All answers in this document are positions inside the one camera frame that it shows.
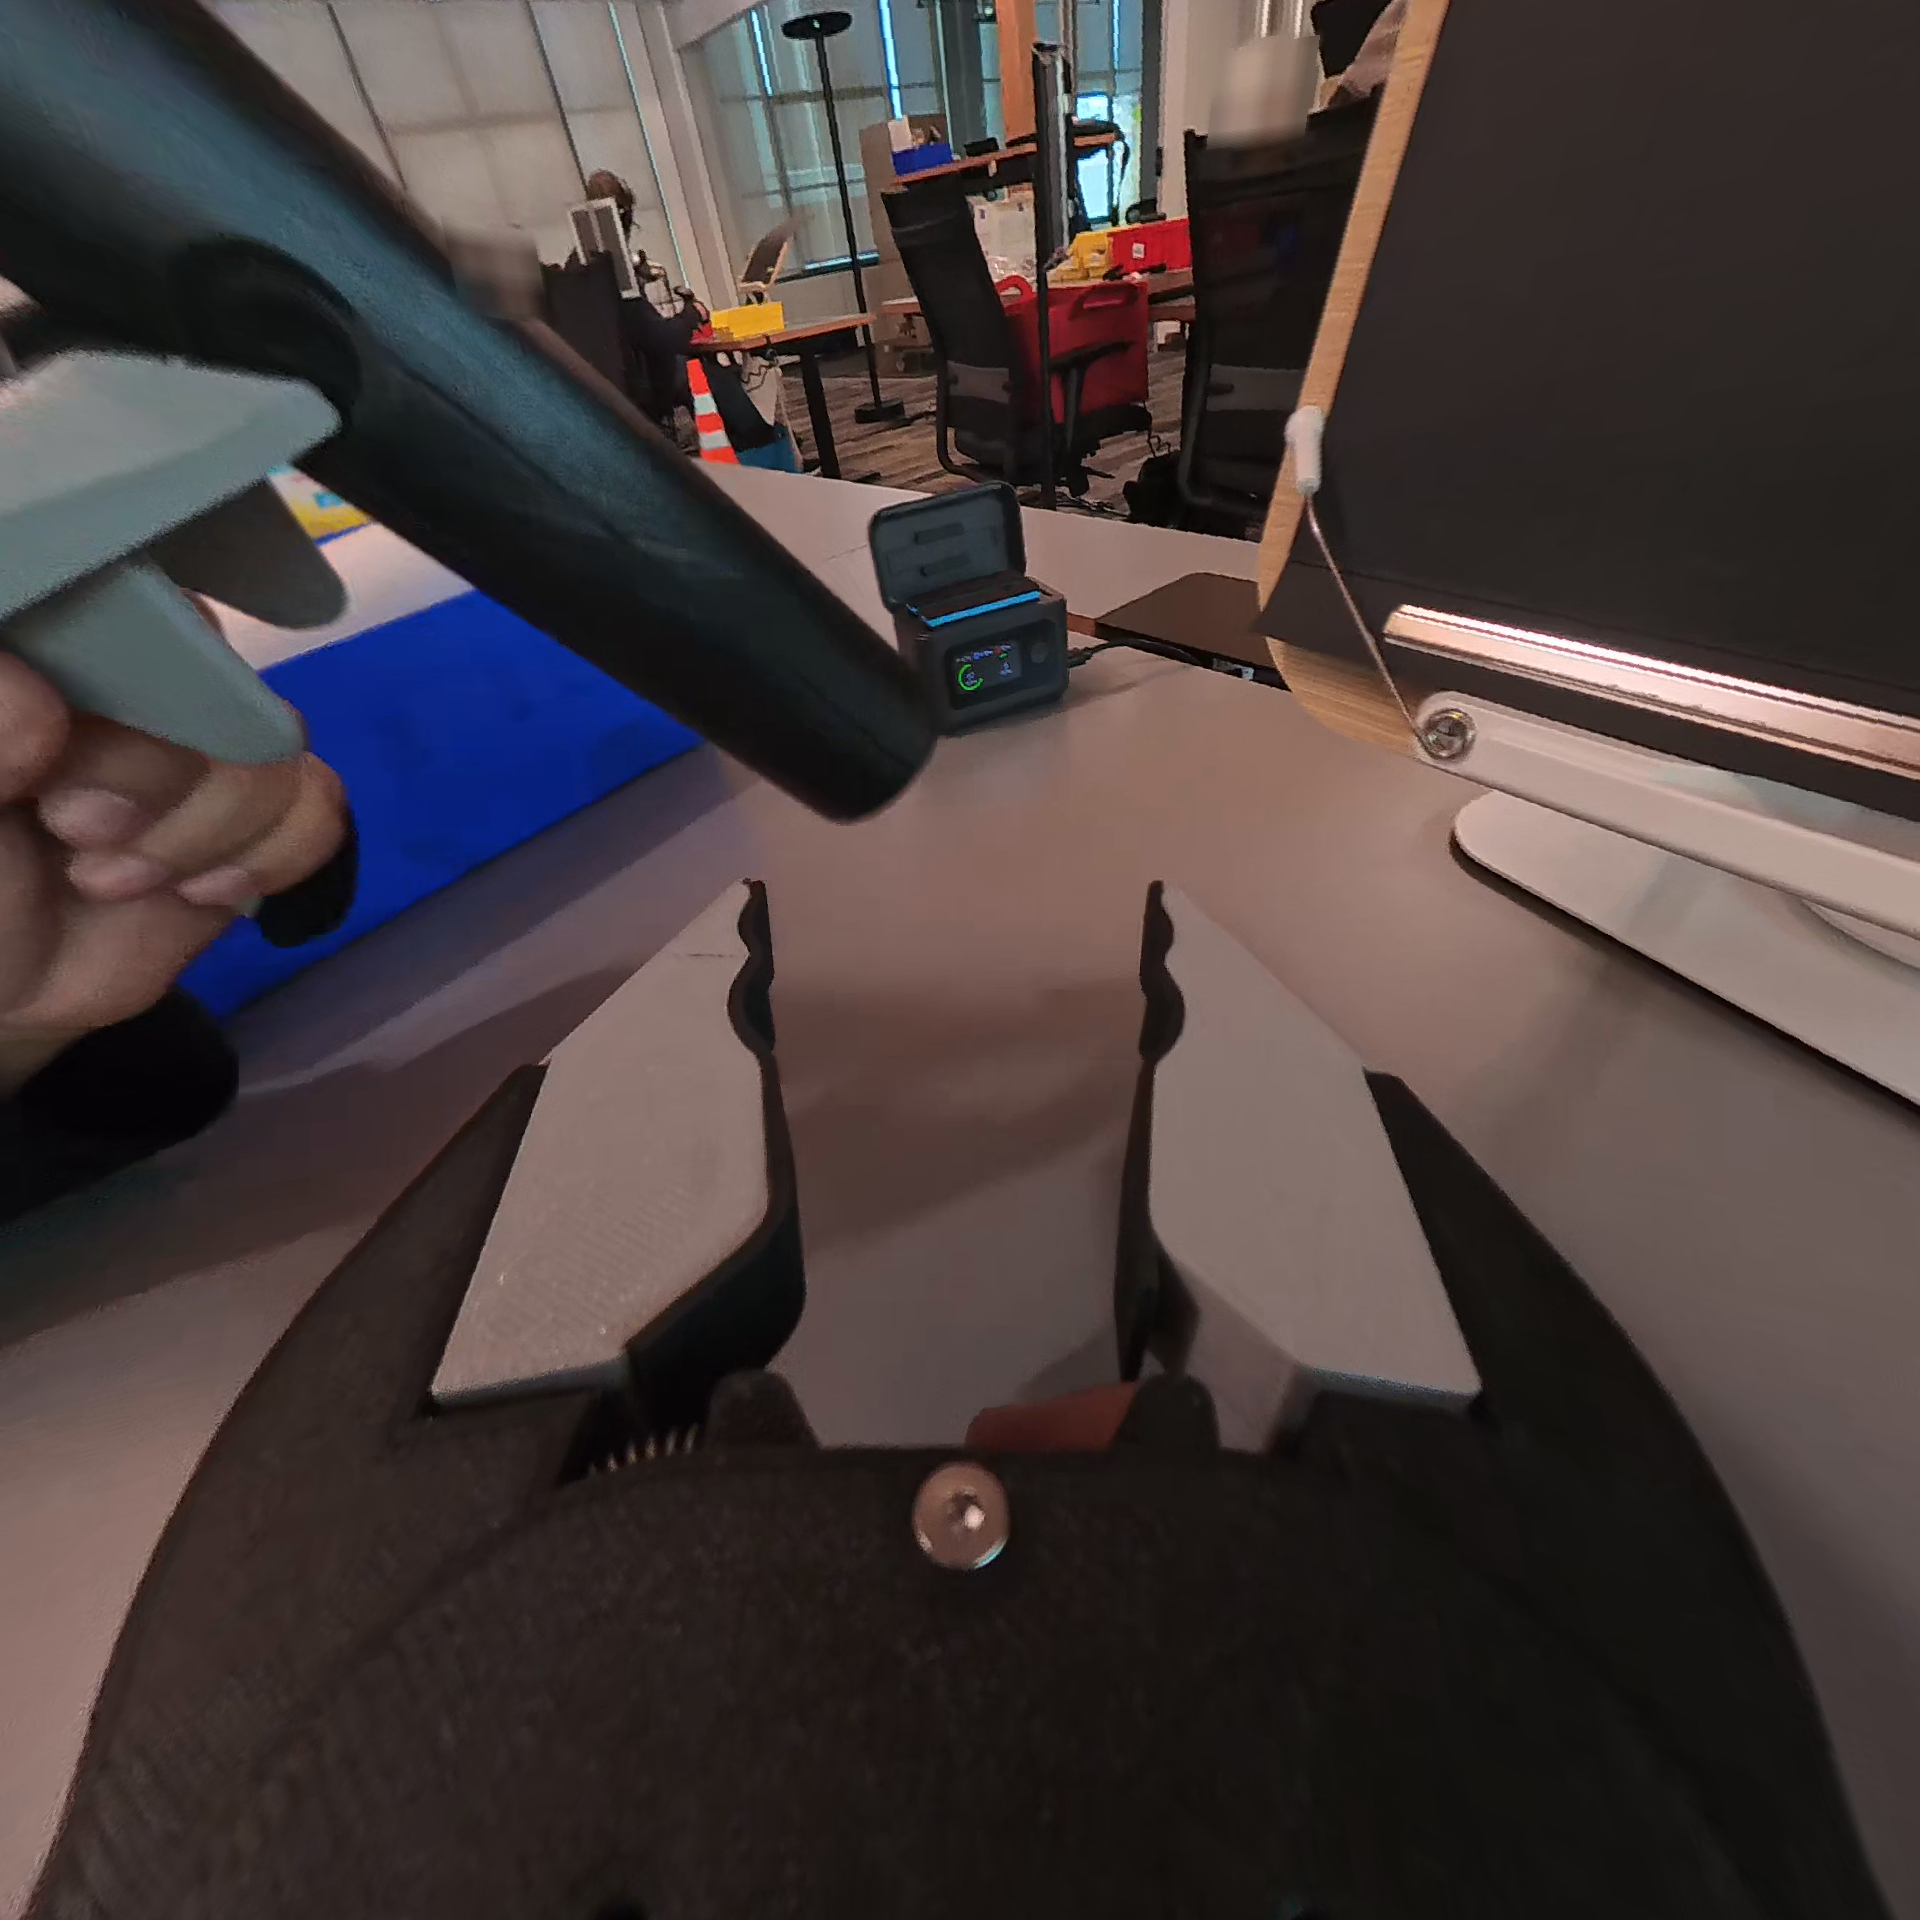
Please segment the black office chair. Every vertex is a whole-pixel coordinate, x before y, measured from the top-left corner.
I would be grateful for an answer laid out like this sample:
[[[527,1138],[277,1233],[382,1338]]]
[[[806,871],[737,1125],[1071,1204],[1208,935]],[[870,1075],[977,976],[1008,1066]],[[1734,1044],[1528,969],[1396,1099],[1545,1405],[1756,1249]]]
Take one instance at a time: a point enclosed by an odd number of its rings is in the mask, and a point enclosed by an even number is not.
[[[1374,121],[1367,101],[1297,136],[1187,137],[1192,323],[1174,484],[1195,533],[1264,524]]]
[[[1012,337],[968,209],[951,196],[915,202],[903,188],[884,195],[883,204],[935,360],[933,418],[942,469],[980,484],[1053,484],[1086,497],[1092,457],[1134,434],[1100,444],[1078,440],[1071,423],[1077,379],[1068,389],[1064,428],[1051,421],[1046,393],[1039,395],[1039,423],[1021,428]],[[1046,379],[1046,287],[1031,287],[1039,293],[1039,378]]]

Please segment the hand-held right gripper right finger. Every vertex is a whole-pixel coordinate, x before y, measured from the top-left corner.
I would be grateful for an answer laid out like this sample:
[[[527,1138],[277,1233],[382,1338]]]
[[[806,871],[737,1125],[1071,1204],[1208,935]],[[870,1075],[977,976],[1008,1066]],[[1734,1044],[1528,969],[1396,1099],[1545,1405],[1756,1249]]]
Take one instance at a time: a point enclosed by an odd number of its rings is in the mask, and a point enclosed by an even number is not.
[[[1469,1411],[1481,1375],[1358,1051],[1161,880],[1139,986],[1120,1378],[1198,1380],[1255,1453],[1327,1395]]]

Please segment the blue plastic bin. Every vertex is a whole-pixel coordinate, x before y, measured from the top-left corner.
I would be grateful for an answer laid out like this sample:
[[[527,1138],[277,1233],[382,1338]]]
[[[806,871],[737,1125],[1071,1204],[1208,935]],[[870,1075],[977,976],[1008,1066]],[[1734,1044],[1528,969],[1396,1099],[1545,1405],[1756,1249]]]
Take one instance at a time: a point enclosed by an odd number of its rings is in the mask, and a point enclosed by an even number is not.
[[[275,948],[236,924],[205,948],[183,989],[214,1018],[701,746],[476,589],[257,676],[343,781],[358,885],[325,939]]]

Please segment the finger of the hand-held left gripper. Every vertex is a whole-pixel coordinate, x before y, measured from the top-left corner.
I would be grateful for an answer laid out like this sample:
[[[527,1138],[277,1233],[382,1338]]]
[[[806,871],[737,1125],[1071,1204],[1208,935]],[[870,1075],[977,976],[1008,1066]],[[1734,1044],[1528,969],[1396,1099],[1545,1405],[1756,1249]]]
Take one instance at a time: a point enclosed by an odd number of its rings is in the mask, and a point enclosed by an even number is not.
[[[152,562],[184,593],[275,628],[316,631],[347,610],[347,588],[270,480],[179,524]]]
[[[339,418],[302,381],[134,353],[5,378],[3,642],[77,714],[230,764],[304,723],[155,562],[179,524],[296,466]]]

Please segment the wood-edged office desk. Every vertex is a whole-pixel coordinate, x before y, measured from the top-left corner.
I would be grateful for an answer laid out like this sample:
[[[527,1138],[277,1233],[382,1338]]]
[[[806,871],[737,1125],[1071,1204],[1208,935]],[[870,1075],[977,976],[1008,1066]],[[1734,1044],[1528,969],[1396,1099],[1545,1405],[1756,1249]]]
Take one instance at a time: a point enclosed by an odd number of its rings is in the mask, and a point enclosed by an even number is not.
[[[799,365],[799,384],[806,405],[806,423],[812,434],[814,466],[812,472],[838,480],[843,477],[837,441],[832,433],[832,407],[824,395],[822,361],[838,353],[861,353],[867,371],[872,363],[872,316],[855,313],[837,321],[815,321],[796,328],[777,328],[737,339],[707,337],[687,346],[695,360],[716,357],[768,357],[774,361],[793,361]]]

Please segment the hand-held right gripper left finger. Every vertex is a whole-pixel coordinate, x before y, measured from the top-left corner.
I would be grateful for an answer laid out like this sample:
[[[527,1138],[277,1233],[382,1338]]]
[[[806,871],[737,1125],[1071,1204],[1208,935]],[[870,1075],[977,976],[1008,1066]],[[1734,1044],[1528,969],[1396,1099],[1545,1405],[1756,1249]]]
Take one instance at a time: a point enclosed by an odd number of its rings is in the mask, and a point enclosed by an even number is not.
[[[766,887],[736,880],[541,1066],[429,1386],[707,1409],[805,1307]]]

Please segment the black flat device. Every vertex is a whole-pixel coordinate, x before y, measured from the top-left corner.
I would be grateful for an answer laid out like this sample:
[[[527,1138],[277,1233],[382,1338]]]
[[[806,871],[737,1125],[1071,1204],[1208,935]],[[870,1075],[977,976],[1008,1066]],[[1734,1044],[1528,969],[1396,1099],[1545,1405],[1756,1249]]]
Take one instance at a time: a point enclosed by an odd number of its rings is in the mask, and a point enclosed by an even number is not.
[[[1095,615],[1092,635],[1238,681],[1285,689],[1267,635],[1260,633],[1260,615],[1257,584],[1190,572],[1105,615]]]

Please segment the person's left hand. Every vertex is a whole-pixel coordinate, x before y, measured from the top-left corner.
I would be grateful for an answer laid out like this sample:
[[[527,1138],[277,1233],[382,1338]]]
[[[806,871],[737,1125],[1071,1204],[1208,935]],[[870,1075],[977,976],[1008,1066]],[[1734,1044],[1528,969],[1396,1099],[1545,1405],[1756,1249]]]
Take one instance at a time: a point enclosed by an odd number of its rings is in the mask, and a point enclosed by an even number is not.
[[[3,1093],[152,1008],[345,837],[345,789],[319,756],[209,759],[75,712],[3,656]]]

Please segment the red plastic tote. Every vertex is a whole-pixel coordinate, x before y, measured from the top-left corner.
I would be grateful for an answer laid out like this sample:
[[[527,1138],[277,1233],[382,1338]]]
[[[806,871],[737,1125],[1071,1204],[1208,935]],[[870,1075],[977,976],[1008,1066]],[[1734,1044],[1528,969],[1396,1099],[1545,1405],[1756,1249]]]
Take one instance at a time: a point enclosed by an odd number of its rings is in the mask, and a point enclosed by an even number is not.
[[[1020,276],[993,282],[1014,353],[1014,416],[1039,423],[1043,393],[1051,421],[1068,425],[1068,389],[1077,379],[1073,428],[1080,441],[1110,441],[1150,428],[1148,300],[1128,279],[1069,282],[1046,289],[1046,379],[1039,378],[1039,293]]]

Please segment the black floor lamp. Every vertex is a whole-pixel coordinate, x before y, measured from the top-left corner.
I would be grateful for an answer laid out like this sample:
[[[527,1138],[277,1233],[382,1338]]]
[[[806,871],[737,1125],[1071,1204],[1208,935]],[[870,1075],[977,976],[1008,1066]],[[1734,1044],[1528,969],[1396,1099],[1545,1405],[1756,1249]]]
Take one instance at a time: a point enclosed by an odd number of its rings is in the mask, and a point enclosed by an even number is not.
[[[840,137],[838,114],[837,114],[837,97],[832,88],[832,65],[829,65],[829,42],[845,35],[852,26],[849,11],[840,7],[828,9],[812,9],[798,17],[790,17],[782,23],[782,37],[796,44],[805,44],[817,71],[821,93],[822,93],[822,114],[828,125],[829,140],[829,156],[832,156],[832,178],[837,191],[837,202],[840,210],[843,236],[848,245],[848,273],[855,289],[856,308],[861,313],[870,311],[867,300],[867,283],[861,276],[861,248],[856,242],[856,227],[849,200],[849,178],[848,178],[848,159]],[[855,407],[855,421],[861,425],[903,425],[905,423],[905,405],[896,397],[888,397],[879,386],[879,365],[877,365],[877,347],[872,340],[872,321],[861,323],[861,353],[869,376],[869,397]]]

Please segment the black board on white stand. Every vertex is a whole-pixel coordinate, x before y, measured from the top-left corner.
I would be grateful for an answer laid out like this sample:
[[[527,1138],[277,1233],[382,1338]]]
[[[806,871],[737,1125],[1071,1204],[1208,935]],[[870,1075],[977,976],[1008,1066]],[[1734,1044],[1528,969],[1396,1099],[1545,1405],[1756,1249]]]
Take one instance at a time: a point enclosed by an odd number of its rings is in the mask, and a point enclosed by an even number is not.
[[[1915,1104],[1918,7],[1392,52],[1264,624],[1469,864]]]

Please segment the black battery charging case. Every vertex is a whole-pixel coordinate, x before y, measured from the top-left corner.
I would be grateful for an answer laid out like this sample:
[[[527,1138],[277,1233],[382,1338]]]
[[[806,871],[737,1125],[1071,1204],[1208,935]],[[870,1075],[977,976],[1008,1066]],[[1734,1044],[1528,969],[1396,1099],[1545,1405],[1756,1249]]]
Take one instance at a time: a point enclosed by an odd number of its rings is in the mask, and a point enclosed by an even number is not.
[[[1068,604],[1029,573],[1009,487],[971,484],[877,513],[869,548],[896,648],[942,735],[1046,712],[1064,698]]]

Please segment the long black plastic tool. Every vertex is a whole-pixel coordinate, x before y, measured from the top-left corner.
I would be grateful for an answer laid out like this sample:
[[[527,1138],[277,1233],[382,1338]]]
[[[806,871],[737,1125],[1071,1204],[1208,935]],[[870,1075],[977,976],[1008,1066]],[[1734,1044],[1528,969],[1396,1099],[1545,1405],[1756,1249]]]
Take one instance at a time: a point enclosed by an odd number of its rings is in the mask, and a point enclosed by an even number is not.
[[[200,4],[3,7],[5,276],[97,346],[307,384],[312,473],[785,795],[860,821],[937,732],[896,650],[577,355],[492,316]]]

